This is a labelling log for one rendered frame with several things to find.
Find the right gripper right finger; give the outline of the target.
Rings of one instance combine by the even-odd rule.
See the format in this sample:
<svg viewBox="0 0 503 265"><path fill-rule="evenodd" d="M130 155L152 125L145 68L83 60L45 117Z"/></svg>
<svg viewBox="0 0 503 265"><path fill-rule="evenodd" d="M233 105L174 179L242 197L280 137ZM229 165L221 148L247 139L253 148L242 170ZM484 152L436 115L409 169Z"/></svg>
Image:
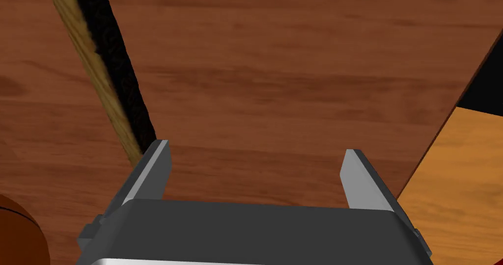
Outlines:
<svg viewBox="0 0 503 265"><path fill-rule="evenodd" d="M340 179L349 208L396 211L397 201L361 150L345 150Z"/></svg>

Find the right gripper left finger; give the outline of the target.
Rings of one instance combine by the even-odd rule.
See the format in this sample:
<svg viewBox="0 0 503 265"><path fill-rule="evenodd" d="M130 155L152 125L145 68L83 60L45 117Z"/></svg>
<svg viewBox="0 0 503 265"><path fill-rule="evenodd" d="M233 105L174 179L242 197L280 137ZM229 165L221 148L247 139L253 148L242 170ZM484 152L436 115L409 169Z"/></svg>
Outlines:
<svg viewBox="0 0 503 265"><path fill-rule="evenodd" d="M168 140L155 140L113 198L112 206L133 199L161 199L172 168Z"/></svg>

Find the brown round door knob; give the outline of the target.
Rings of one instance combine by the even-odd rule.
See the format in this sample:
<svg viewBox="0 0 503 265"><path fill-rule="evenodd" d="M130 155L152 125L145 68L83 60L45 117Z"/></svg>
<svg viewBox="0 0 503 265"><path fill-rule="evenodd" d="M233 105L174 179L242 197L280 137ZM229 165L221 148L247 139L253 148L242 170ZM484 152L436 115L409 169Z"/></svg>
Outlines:
<svg viewBox="0 0 503 265"><path fill-rule="evenodd" d="M35 219L0 194L0 265L51 265L46 238Z"/></svg>

